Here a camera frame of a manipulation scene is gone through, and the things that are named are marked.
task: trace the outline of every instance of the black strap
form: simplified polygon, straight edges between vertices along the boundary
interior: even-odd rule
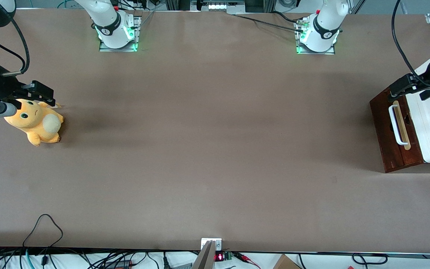
[[[103,35],[112,35],[114,30],[117,29],[119,25],[121,25],[121,15],[118,12],[116,12],[116,14],[117,14],[116,20],[110,25],[99,26],[97,24],[94,24],[96,28],[99,30],[99,32],[101,32]]]
[[[328,29],[324,29],[323,27],[321,27],[318,24],[318,17],[317,16],[314,17],[313,26],[314,26],[314,29],[316,30],[316,32],[320,33],[320,36],[322,39],[330,39],[334,34],[336,34],[336,32],[338,32],[338,29],[339,29],[339,27],[334,29],[334,30],[331,30],[331,31]]]

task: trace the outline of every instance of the red wire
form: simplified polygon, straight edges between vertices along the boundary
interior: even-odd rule
[[[253,264],[254,266],[258,267],[258,269],[261,269],[260,266],[258,266],[258,264],[256,264],[255,262],[253,262],[252,260],[248,261],[249,264]]]
[[[244,261],[248,262],[249,264],[252,264],[252,265],[258,267],[258,269],[261,269],[261,267],[258,266],[258,264],[256,264],[254,261],[252,261],[249,257],[242,255],[242,259],[244,259]]]

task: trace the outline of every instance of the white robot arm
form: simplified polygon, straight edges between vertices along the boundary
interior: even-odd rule
[[[300,42],[312,51],[327,51],[335,43],[348,11],[346,0],[324,0],[319,12],[307,18],[308,27],[302,27],[305,32]]]
[[[116,11],[110,0],[75,0],[84,7],[96,26],[102,42],[109,48],[122,48],[135,38],[134,16]]]

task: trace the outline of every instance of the plush toy ear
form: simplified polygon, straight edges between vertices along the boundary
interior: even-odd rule
[[[4,117],[4,120],[8,123],[11,124],[12,126],[14,126],[13,120],[12,120],[12,116],[11,117]]]

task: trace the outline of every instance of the wires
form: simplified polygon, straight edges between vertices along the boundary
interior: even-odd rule
[[[152,259],[152,257],[149,255],[148,252],[145,252],[145,254],[147,254],[147,257],[149,257],[149,259],[153,260],[155,262],[155,264],[157,264],[157,269],[160,269],[159,268],[159,263],[156,260]]]
[[[34,227],[32,228],[31,232],[28,234],[28,236],[26,236],[26,238],[25,238],[25,239],[24,239],[24,241],[22,242],[22,249],[24,249],[24,248],[26,247],[26,246],[25,246],[26,241],[27,241],[27,240],[28,240],[28,238],[29,238],[29,237],[34,233],[34,230],[36,230],[36,227],[37,227],[37,225],[38,225],[39,221],[41,220],[41,218],[42,218],[43,216],[48,216],[48,217],[51,219],[51,221],[53,222],[54,226],[56,226],[56,228],[61,232],[61,236],[58,238],[58,240],[56,240],[54,243],[52,243],[51,245],[49,245],[48,247],[46,247],[46,248],[44,249],[44,257],[43,257],[43,260],[44,260],[45,262],[47,262],[46,251],[47,251],[50,247],[53,247],[53,245],[54,245],[54,244],[56,244],[57,242],[59,242],[59,241],[63,238],[63,236],[64,236],[64,232],[63,232],[63,230],[58,226],[58,224],[54,221],[54,219],[53,219],[53,217],[51,217],[51,215],[49,215],[49,214],[42,214],[41,216],[39,216],[39,218],[37,218],[36,224],[34,224]],[[29,263],[29,266],[31,267],[31,269],[34,269],[34,266],[32,265],[31,260],[29,259],[28,249],[26,249],[26,259],[28,260],[28,263]],[[53,264],[54,269],[57,269],[56,264],[54,264],[53,257],[51,256],[51,253],[49,253],[49,259],[50,259],[51,263]],[[41,262],[41,265],[44,267],[44,266],[46,265],[46,263]],[[21,267],[21,269],[22,269],[21,253],[19,254],[19,266],[20,266],[20,267]]]
[[[11,53],[12,55],[16,56],[19,60],[21,60],[21,63],[22,63],[21,69],[23,69],[26,66],[26,61],[24,61],[24,59],[19,54],[15,53],[14,51],[6,48],[5,46],[3,46],[1,44],[0,44],[0,48],[2,48],[3,50]]]
[[[360,257],[363,261],[362,262],[358,262],[355,257]],[[364,259],[363,255],[359,254],[359,253],[353,253],[353,255],[351,256],[351,259],[353,259],[353,262],[359,264],[359,265],[364,265],[366,267],[366,269],[368,269],[368,265],[381,265],[381,264],[385,264],[387,263],[387,255],[384,255],[384,261],[382,262],[366,262],[366,260]]]
[[[293,7],[296,3],[296,0],[279,0],[280,5],[284,7]]]
[[[404,60],[404,62],[406,63],[406,65],[408,66],[409,70],[411,71],[411,73],[413,74],[413,76],[419,80],[420,83],[424,84],[427,87],[430,87],[430,84],[428,84],[427,82],[423,81],[418,74],[416,74],[416,71],[414,70],[414,68],[412,68],[411,63],[409,63],[408,58],[406,57],[406,55],[404,54],[404,51],[402,51],[401,46],[399,45],[398,42],[398,38],[396,37],[396,30],[394,27],[394,19],[396,17],[396,12],[398,11],[398,7],[399,7],[399,3],[401,2],[401,0],[397,0],[396,1],[396,5],[394,6],[394,10],[393,10],[393,15],[391,17],[391,32],[392,32],[392,36],[393,36],[393,40],[394,40],[394,44],[396,44],[396,48],[398,48],[399,53],[401,53],[401,56]]]
[[[26,236],[25,240],[22,242],[22,247],[26,247],[24,244],[26,243],[26,241],[28,240],[28,238],[32,235],[32,233],[34,233],[34,230],[36,230],[36,227],[37,227],[37,225],[38,225],[39,221],[41,220],[41,218],[42,218],[43,216],[48,216],[48,217],[51,219],[51,221],[53,222],[54,226],[56,226],[56,228],[61,232],[61,236],[59,237],[59,239],[58,239],[58,240],[56,240],[56,241],[55,241],[54,243],[52,243],[51,245],[49,245],[49,247],[47,247],[47,248],[52,247],[54,244],[56,244],[57,242],[59,242],[59,241],[63,238],[63,236],[64,236],[64,232],[63,232],[63,230],[62,230],[62,229],[61,229],[61,228],[56,224],[56,222],[54,221],[53,217],[51,217],[51,215],[49,215],[49,214],[42,214],[41,216],[39,216],[39,218],[37,218],[36,224],[35,224],[35,225],[34,225],[34,227],[32,228],[31,232],[28,234],[28,236]]]
[[[26,72],[28,70],[28,68],[29,68],[29,49],[28,49],[28,44],[26,43],[26,39],[24,39],[24,36],[22,35],[21,29],[19,29],[19,26],[16,23],[16,21],[13,19],[13,17],[9,13],[7,13],[6,9],[4,7],[2,7],[1,4],[0,4],[0,10],[3,11],[3,13],[11,20],[12,24],[14,25],[14,28],[16,29],[17,33],[19,34],[19,37],[21,38],[22,46],[24,47],[24,51],[26,53],[26,64],[19,70],[19,72],[4,73],[2,75],[3,76],[8,76],[8,75],[21,75],[21,74],[24,74],[24,72]]]
[[[240,16],[240,15],[234,15],[234,16],[235,17],[239,17],[239,18],[243,18],[243,19],[247,19],[247,20],[251,20],[251,21],[254,21],[254,22],[260,22],[262,24],[270,25],[270,26],[273,26],[273,27],[278,27],[278,28],[281,28],[281,29],[287,29],[287,30],[291,30],[291,31],[295,31],[295,32],[300,32],[300,33],[303,32],[303,30],[301,30],[301,29],[290,28],[290,27],[281,26],[281,25],[278,25],[278,24],[271,24],[269,22],[263,22],[263,21],[260,21],[260,20],[257,20],[257,19],[253,19],[253,18],[249,18],[249,17],[245,17],[245,16]]]
[[[145,20],[140,24],[140,27],[142,27],[142,25],[144,25],[144,23],[154,14],[155,10],[159,8],[158,6],[154,7],[154,10],[152,10],[152,12],[145,18]]]
[[[73,1],[73,0],[64,0],[64,1],[60,2],[59,5],[57,5],[56,8],[58,9],[62,4],[64,4],[64,8],[66,8],[66,3],[69,2],[69,1]]]
[[[31,267],[31,269],[34,269],[34,265],[32,265],[31,259],[29,258],[29,252],[27,249],[26,249],[26,259],[28,260],[29,267]]]
[[[121,1],[119,1],[119,0],[116,0],[116,2],[117,2],[117,3],[121,4],[121,6],[130,7],[130,8],[131,8],[131,9],[133,9],[133,10],[136,10],[136,9],[145,9],[145,10],[150,10],[150,9],[148,9],[147,7],[134,7],[134,6],[130,5],[126,0],[122,0],[122,1],[124,1],[124,3],[122,3],[122,2],[121,2]]]
[[[276,10],[273,10],[271,13],[278,14],[278,15],[280,15],[281,17],[283,17],[283,19],[287,20],[288,22],[293,22],[294,24],[295,24],[298,20],[302,20],[302,19],[303,19],[303,17],[301,17],[301,18],[297,18],[297,19],[292,20],[292,19],[290,19],[290,18],[286,17],[286,16],[285,16],[285,14],[283,14],[283,13],[281,13],[281,12],[278,12],[278,11],[276,11]]]
[[[302,264],[303,269],[306,269],[303,263],[302,255],[300,253],[298,253],[298,257],[300,257],[300,263]]]

